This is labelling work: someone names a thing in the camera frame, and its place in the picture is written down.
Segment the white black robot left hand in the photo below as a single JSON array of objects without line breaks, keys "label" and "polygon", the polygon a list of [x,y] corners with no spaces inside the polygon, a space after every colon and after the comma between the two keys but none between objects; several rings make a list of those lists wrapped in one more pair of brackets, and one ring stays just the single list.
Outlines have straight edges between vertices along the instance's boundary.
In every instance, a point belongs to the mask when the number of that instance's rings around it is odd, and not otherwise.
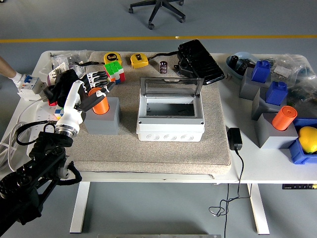
[{"label": "white black robot left hand", "polygon": [[55,125],[55,132],[75,136],[80,130],[80,124],[84,121],[83,112],[87,112],[92,107],[100,103],[115,86],[115,82],[109,82],[97,92],[88,96],[85,92],[85,81],[76,80],[68,93],[64,104],[63,116]]}]

